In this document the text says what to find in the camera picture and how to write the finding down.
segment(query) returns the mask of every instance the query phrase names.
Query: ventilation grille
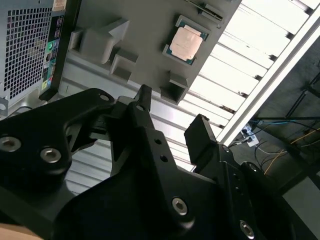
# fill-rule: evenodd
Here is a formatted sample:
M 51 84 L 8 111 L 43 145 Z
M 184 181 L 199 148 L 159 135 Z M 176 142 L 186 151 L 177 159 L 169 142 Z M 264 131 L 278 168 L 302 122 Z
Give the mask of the ventilation grille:
M 51 8 L 8 11 L 4 90 L 10 99 L 41 80 L 50 21 Z

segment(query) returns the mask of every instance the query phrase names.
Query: cable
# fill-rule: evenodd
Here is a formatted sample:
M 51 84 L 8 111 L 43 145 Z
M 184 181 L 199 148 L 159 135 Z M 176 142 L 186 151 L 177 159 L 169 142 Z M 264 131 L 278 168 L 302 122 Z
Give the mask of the cable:
M 279 152 L 267 152 L 267 151 L 261 149 L 260 147 L 257 147 L 257 149 L 259 149 L 261 152 L 268 154 L 268 155 L 276 155 L 279 153 Z
M 292 144 L 294 144 L 295 142 L 297 142 L 297 141 L 305 138 L 306 136 L 309 136 L 310 134 L 313 134 L 314 132 L 320 132 L 320 131 L 319 131 L 320 128 L 318 128 L 318 129 L 312 128 L 312 129 L 314 129 L 314 130 L 311 131 L 311 132 L 309 132 L 309 133 L 307 133 L 307 134 L 305 134 L 305 135 L 303 135 L 303 136 L 301 136 L 301 137 L 299 137 L 299 138 L 297 138 L 296 140 L 292 141 L 290 144 L 292 145 Z M 283 152 L 284 152 L 284 149 L 282 149 L 282 151 L 281 151 L 277 156 L 275 156 L 275 158 L 272 160 L 272 162 L 270 163 L 270 165 L 268 166 L 268 168 L 265 170 L 264 175 L 267 174 L 267 172 L 268 172 L 268 170 L 271 168 L 272 164 L 275 162 L 275 160 L 276 160 Z
M 285 154 L 283 154 L 283 155 L 281 155 L 280 157 L 278 157 L 278 158 L 282 158 L 283 156 L 285 156 L 285 155 L 287 155 L 288 153 L 285 153 Z M 263 160 L 262 160 L 262 162 L 261 162 L 261 167 L 263 168 L 264 167 L 264 165 L 266 164 L 266 163 L 268 163 L 268 162 L 270 162 L 272 159 L 274 159 L 273 157 L 270 157 L 269 159 L 267 159 L 267 157 L 268 156 L 266 156 Z
M 268 125 L 268 126 L 266 126 L 266 127 L 262 128 L 262 129 L 260 129 L 260 130 L 259 130 L 259 131 L 257 131 L 257 132 L 253 132 L 252 134 L 247 135 L 247 136 L 248 136 L 248 137 L 250 137 L 250 136 L 256 135 L 256 134 L 260 133 L 261 131 L 265 130 L 266 128 L 268 128 L 269 126 L 270 126 L 270 125 Z
M 302 145 L 302 146 L 300 146 L 300 148 L 305 148 L 305 147 L 311 146 L 311 145 L 313 145 L 313 144 L 316 144 L 316 143 L 318 143 L 318 142 L 320 142 L 320 139 L 317 140 L 317 141 L 314 141 L 314 142 L 312 142 L 312 143 L 309 143 L 309 144 L 306 144 L 306 145 Z
M 257 149 L 259 148 L 259 146 L 261 146 L 262 144 L 265 144 L 267 141 L 264 141 L 258 145 L 255 146 L 255 149 L 254 149 L 254 159 L 256 160 L 256 162 L 258 163 L 258 165 L 260 166 L 260 169 L 262 170 L 262 167 L 261 167 L 261 164 L 259 163 L 258 161 L 258 158 L 257 158 Z
M 244 139 L 242 139 L 242 140 L 237 140 L 237 141 L 232 141 L 232 143 L 242 143 L 242 142 L 244 142 L 245 140 L 248 140 L 249 139 L 249 137 L 246 137 L 246 138 L 244 138 Z
M 258 124 L 270 124 L 270 125 L 281 125 L 281 124 L 288 124 L 288 123 L 292 123 L 296 120 L 290 120 L 290 121 L 280 121 L 280 122 L 277 122 L 277 121 L 274 121 L 274 122 L 270 122 L 270 121 L 256 121 L 256 120 L 250 120 L 249 122 L 252 122 L 252 123 L 258 123 Z
M 244 141 L 236 141 L 234 144 L 231 144 L 231 145 L 229 146 L 229 148 L 232 148 L 232 147 L 234 147 L 234 146 L 236 146 L 236 145 L 244 144 L 244 143 L 246 143 L 246 142 L 248 142 L 248 139 L 246 139 L 246 140 L 244 140 Z
M 320 122 L 320 120 L 315 120 L 310 126 L 313 127 L 313 126 L 317 125 L 319 122 Z M 287 138 L 289 139 L 292 136 L 295 136 L 297 133 L 301 133 L 301 132 L 305 133 L 306 130 L 308 130 L 308 129 L 309 129 L 308 127 L 304 127 L 303 130 L 302 129 L 298 129 L 298 130 L 294 131 L 292 134 L 290 134 L 289 136 L 287 136 Z
M 293 124 L 298 124 L 298 125 L 301 125 L 301 126 L 304 126 L 304 127 L 306 127 L 306 128 L 308 128 L 308 129 L 312 129 L 314 132 L 318 132 L 318 133 L 320 133 L 320 128 L 318 128 L 318 129 L 315 129 L 314 127 L 312 127 L 312 126 L 308 126 L 308 125 L 306 125 L 306 124 L 303 124 L 303 123 L 301 123 L 301 122 L 297 122 L 297 121 L 291 121 L 290 123 L 293 123 Z

